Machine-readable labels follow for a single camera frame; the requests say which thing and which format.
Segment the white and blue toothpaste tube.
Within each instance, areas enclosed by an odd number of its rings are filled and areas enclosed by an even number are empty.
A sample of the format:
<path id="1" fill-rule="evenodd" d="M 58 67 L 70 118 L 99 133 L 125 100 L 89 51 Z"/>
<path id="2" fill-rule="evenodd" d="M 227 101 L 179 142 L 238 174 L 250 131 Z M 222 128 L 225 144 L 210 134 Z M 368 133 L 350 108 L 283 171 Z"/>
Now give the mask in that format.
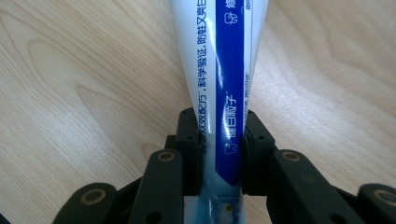
<path id="1" fill-rule="evenodd" d="M 185 224 L 245 224 L 243 136 L 269 0 L 170 0 L 193 111 L 204 143 L 200 193 Z"/>

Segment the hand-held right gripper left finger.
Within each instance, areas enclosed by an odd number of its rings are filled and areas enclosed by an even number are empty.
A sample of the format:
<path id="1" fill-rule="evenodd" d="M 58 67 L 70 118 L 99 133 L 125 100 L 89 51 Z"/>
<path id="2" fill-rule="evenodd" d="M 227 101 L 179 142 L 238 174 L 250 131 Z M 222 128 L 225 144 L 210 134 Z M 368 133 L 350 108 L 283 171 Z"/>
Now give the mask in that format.
<path id="1" fill-rule="evenodd" d="M 198 196 L 202 184 L 203 136 L 192 107 L 178 115 L 177 131 L 166 137 L 165 148 L 177 150 L 183 159 L 183 194 Z"/>

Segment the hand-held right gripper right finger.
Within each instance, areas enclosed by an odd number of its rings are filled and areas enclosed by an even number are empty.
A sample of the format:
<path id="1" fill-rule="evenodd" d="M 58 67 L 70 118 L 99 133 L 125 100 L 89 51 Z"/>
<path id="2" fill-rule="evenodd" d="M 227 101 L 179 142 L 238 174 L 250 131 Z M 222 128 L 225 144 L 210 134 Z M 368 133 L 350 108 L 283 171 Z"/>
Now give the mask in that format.
<path id="1" fill-rule="evenodd" d="M 269 159 L 276 150 L 276 140 L 259 117 L 247 113 L 242 150 L 242 191 L 249 196 L 266 196 L 269 191 Z"/>

